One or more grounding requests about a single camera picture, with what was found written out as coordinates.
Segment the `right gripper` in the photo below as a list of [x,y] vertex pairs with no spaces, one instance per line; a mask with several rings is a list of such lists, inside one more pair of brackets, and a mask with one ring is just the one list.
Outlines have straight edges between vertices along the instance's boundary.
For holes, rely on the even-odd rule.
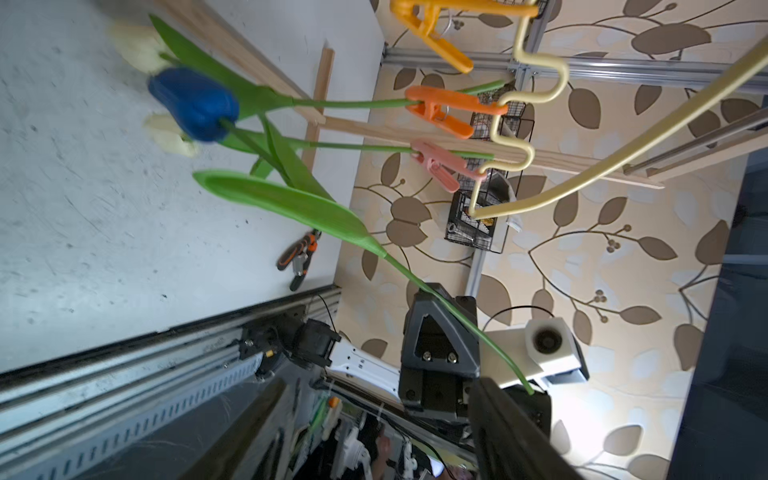
[[491,361],[481,368],[477,336],[421,289],[405,318],[400,362],[399,397],[421,426],[447,438],[469,438],[493,422],[551,436],[551,397],[528,391],[505,365]]

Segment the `blue artificial tulip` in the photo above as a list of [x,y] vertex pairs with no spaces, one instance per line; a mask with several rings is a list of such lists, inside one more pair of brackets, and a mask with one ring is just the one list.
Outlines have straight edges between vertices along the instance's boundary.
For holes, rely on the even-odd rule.
[[449,300],[419,279],[406,266],[391,257],[369,234],[362,221],[348,208],[338,204],[309,172],[279,130],[267,119],[267,113],[241,119],[238,114],[172,113],[185,134],[202,142],[219,142],[233,135],[282,177],[282,185],[250,174],[227,170],[204,170],[193,175],[209,192],[232,202],[256,206],[308,227],[354,244],[384,259],[397,271],[427,293],[435,295],[485,345],[491,348],[528,391],[533,391],[515,362]]

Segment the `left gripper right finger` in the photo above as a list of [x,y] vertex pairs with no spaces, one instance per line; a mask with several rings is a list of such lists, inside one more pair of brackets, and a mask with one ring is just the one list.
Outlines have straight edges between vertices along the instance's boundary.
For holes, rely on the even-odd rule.
[[578,479],[550,442],[551,397],[500,388],[479,378],[469,391],[468,418],[482,479]]

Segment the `yellow clip hanger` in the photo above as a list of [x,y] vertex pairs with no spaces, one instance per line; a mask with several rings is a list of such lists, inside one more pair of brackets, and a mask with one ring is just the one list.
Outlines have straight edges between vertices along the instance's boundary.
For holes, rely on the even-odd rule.
[[[554,1],[539,49],[560,57],[731,64],[767,34],[764,1]],[[694,96],[693,86],[570,77],[520,132],[546,151],[602,160]]]

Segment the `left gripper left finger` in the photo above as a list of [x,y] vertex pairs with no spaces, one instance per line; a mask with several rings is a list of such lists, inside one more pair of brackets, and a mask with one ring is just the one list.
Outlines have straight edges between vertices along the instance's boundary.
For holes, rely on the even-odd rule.
[[241,413],[233,425],[182,479],[276,479],[285,471],[292,409],[291,391],[277,379]]

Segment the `pink end clothespin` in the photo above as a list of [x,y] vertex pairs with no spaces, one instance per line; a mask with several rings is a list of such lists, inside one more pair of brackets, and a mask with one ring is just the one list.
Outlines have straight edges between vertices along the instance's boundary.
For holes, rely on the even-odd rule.
[[473,181],[482,182],[486,179],[485,173],[471,170],[465,159],[432,142],[415,140],[411,143],[411,149],[414,151],[413,158],[449,193],[456,193],[461,188],[454,174]]

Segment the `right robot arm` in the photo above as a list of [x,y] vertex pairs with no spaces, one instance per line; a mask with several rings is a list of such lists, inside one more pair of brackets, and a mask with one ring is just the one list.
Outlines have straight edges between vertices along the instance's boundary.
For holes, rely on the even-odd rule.
[[394,367],[352,345],[331,326],[293,308],[254,320],[243,328],[239,354],[283,355],[302,368],[318,366],[354,378],[390,402],[400,404],[415,425],[451,442],[470,437],[472,382],[482,376],[482,341],[476,301],[451,297],[439,284],[419,291],[406,318],[402,364]]

